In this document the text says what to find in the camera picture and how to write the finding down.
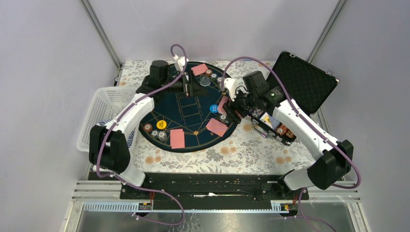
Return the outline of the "red five chip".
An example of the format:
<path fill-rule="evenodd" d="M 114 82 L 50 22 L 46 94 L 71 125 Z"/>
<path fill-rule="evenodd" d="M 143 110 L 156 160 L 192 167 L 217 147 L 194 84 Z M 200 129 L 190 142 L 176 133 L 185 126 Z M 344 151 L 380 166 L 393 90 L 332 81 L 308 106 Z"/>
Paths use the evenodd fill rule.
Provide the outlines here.
<path fill-rule="evenodd" d="M 151 124 L 146 123 L 146 124 L 143 125 L 143 130 L 144 130 L 145 132 L 151 132 L 151 131 L 153 130 L 153 127 L 152 127 Z"/>
<path fill-rule="evenodd" d="M 208 69 L 208 70 L 206 70 L 205 74 L 206 74 L 206 76 L 211 77 L 213 72 L 212 72 L 211 69 Z"/>

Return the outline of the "blue dealer button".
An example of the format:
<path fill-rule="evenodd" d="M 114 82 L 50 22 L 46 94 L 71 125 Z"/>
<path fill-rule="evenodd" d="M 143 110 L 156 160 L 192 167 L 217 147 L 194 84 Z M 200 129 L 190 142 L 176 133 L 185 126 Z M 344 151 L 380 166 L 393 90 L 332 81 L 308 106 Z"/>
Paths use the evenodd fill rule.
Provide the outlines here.
<path fill-rule="evenodd" d="M 209 107 L 209 110 L 210 110 L 210 112 L 212 112 L 212 113 L 214 113 L 214 114 L 217 114 L 217 113 L 219 112 L 219 110 L 218 110 L 218 105 L 216 105 L 216 104 L 211 105 L 211 106 Z"/>

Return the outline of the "red card deck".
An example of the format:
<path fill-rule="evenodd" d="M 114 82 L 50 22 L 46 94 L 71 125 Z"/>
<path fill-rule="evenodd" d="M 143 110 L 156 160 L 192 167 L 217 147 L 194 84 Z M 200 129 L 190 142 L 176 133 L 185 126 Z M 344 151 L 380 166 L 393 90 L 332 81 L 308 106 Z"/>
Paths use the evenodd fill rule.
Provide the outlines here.
<path fill-rule="evenodd" d="M 222 114 L 222 115 L 225 115 L 225 116 L 227 115 L 227 114 L 226 114 L 226 111 L 225 111 L 224 108 L 223 108 L 223 106 L 225 105 L 225 103 L 228 102 L 228 100 L 229 100 L 228 97 L 226 97 L 225 95 L 222 96 L 222 98 L 221 98 L 221 100 L 220 100 L 220 102 L 219 102 L 219 104 L 218 104 L 218 108 L 217 108 L 218 113 L 220 113 L 220 114 Z"/>

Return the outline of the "yellow dealer button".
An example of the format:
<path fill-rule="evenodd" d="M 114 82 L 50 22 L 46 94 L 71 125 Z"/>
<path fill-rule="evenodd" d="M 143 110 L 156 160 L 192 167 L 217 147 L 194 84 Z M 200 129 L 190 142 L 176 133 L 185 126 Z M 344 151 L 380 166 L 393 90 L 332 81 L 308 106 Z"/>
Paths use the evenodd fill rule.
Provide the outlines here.
<path fill-rule="evenodd" d="M 159 120 L 159 121 L 156 123 L 156 127 L 157 127 L 157 129 L 159 129 L 159 130 L 164 130 L 164 129 L 167 128 L 167 122 L 166 122 L 165 120 Z"/>

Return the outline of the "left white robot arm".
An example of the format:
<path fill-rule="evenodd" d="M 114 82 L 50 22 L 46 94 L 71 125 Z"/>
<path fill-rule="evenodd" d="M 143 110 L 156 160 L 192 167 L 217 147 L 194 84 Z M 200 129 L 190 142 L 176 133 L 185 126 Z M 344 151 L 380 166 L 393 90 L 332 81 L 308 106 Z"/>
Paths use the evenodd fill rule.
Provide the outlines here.
<path fill-rule="evenodd" d="M 151 63 L 149 74 L 135 91 L 131 101 L 117 116 L 104 124 L 97 123 L 89 133 L 89 161 L 96 167 L 99 177 L 115 176 L 132 186 L 139 199 L 149 195 L 150 186 L 144 182 L 145 173 L 131 162 L 130 149 L 135 141 L 141 120 L 148 115 L 167 92 L 191 96 L 189 87 L 194 78 L 188 71 L 188 60 L 175 56 L 174 67 L 178 76 L 171 77 L 170 64 L 165 60 Z"/>

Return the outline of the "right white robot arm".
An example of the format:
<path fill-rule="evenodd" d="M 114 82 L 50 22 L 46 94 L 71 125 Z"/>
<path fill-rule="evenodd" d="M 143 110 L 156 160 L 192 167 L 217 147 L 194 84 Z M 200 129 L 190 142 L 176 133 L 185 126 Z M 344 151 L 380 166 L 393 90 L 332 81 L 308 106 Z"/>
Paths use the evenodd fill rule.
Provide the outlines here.
<path fill-rule="evenodd" d="M 227 117 L 237 123 L 250 109 L 263 109 L 283 123 L 308 149 L 315 162 L 299 170 L 292 170 L 278 180 L 277 192 L 281 198 L 291 198 L 297 190 L 317 187 L 322 190 L 334 186 L 352 168 L 353 146 L 331 136 L 297 105 L 280 80 L 271 87 L 260 71 L 243 77 L 246 92 L 239 90 L 239 80 L 221 78 L 221 90 L 229 93 L 223 105 Z"/>

